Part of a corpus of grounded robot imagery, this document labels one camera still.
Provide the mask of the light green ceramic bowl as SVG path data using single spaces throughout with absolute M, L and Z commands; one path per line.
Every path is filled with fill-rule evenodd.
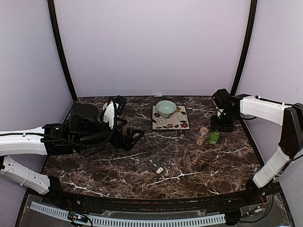
M 177 106 L 172 101 L 163 100 L 156 104 L 156 110 L 160 116 L 170 118 L 176 111 Z

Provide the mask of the white floral ceramic mug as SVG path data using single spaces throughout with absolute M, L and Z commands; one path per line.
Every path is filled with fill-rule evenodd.
M 105 103 L 105 104 L 103 105 L 103 107 L 102 107 L 102 110 L 103 110 L 103 111 L 106 110 L 107 107 L 108 107 L 108 103 Z

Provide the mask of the square floral ceramic plate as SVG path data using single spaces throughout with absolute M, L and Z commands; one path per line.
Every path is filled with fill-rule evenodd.
M 151 122 L 153 131 L 187 131 L 190 129 L 187 110 L 183 105 L 178 105 L 176 112 L 170 118 L 162 117 L 154 105 Z

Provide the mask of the black frame post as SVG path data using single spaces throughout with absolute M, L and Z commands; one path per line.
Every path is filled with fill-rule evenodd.
M 49 17 L 50 17 L 50 21 L 51 21 L 53 36 L 54 36 L 54 40 L 55 40 L 55 45 L 56 45 L 59 60 L 61 63 L 61 67 L 63 70 L 64 78 L 67 83 L 71 98 L 75 102 L 78 99 L 78 97 L 77 97 L 75 87 L 74 87 L 72 79 L 71 79 L 71 74 L 70 74 L 70 71 L 68 68 L 65 52 L 63 49 L 58 19 L 57 19 L 57 15 L 56 15 L 55 1 L 48 0 L 47 5 L 48 5 L 48 11 L 49 11 Z
M 232 96 L 236 95 L 236 92 L 237 92 L 239 84 L 240 84 L 241 76 L 242 76 L 242 73 L 244 70 L 246 58 L 247 58 L 248 51 L 249 51 L 251 36 L 252 36 L 252 32 L 253 32 L 254 22 L 255 22 L 257 5 L 258 5 L 257 0 L 250 1 L 250 9 L 249 9 L 249 15 L 248 15 L 248 21 L 247 21 L 247 27 L 246 27 L 246 32 L 245 32 L 245 36 L 244 36 L 243 46 L 242 46 L 242 50 L 241 50 L 239 64 L 238 64 L 238 67 L 236 70 L 236 74 L 235 74 L 231 92 L 230 92 L 230 94 Z

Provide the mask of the green labelled supplement bottle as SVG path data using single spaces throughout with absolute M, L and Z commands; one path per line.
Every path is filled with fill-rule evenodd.
M 219 130 L 213 130 L 210 132 L 209 136 L 209 143 L 210 144 L 217 144 L 220 138 L 221 132 Z

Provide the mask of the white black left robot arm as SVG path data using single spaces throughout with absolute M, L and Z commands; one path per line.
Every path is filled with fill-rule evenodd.
M 74 151 L 102 147 L 110 143 L 116 149 L 131 150 L 143 130 L 123 127 L 127 121 L 119 118 L 124 104 L 109 102 L 102 113 L 91 104 L 71 108 L 68 123 L 46 124 L 24 131 L 0 133 L 0 174 L 41 195 L 48 195 L 56 206 L 63 206 L 67 196 L 61 192 L 60 180 L 39 174 L 15 161 L 12 155 L 35 154 L 41 156 L 69 155 Z

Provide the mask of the clear pill bottle green label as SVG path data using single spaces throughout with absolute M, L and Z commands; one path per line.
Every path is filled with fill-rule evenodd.
M 207 140 L 207 135 L 208 135 L 208 129 L 206 127 L 200 128 L 199 133 L 197 135 L 196 144 L 203 145 Z

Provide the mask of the black left frame post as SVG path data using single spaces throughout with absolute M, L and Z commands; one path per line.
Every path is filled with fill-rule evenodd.
M 77 97 L 75 87 L 74 87 L 72 79 L 71 79 L 71 74 L 70 74 L 70 71 L 68 68 L 65 52 L 63 49 L 58 19 L 57 19 L 57 15 L 56 15 L 55 1 L 48 0 L 47 5 L 48 5 L 48 11 L 49 11 L 49 17 L 50 17 L 50 21 L 51 21 L 53 36 L 54 36 L 54 40 L 55 40 L 55 45 L 56 45 L 59 60 L 61 63 L 61 67 L 63 70 L 64 78 L 67 83 L 71 98 L 75 102 L 78 99 L 78 97 Z

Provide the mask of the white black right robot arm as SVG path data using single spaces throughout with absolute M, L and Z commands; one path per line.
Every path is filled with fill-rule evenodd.
M 248 94 L 231 95 L 225 88 L 212 95 L 217 113 L 211 117 L 211 130 L 233 132 L 235 121 L 247 121 L 258 148 L 272 148 L 262 168 L 248 182 L 242 202 L 252 205 L 259 189 L 280 176 L 293 162 L 303 157 L 303 105 L 289 104 Z

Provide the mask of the black right frame post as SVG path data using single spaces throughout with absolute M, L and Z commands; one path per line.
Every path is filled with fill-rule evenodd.
M 257 5 L 258 5 L 257 0 L 250 1 L 250 9 L 249 9 L 249 15 L 248 15 L 248 21 L 247 21 L 247 27 L 246 27 L 246 32 L 245 32 L 245 36 L 244 36 L 243 46 L 242 46 L 242 50 L 241 50 L 239 64 L 238 64 L 238 67 L 236 70 L 236 74 L 235 74 L 231 92 L 230 92 L 230 94 L 232 96 L 236 95 L 236 92 L 237 92 L 239 84 L 240 84 L 241 76 L 242 76 L 242 73 L 244 70 L 246 58 L 247 58 L 248 51 L 249 51 L 251 36 L 252 36 L 252 32 L 253 32 L 254 22 L 255 22 Z

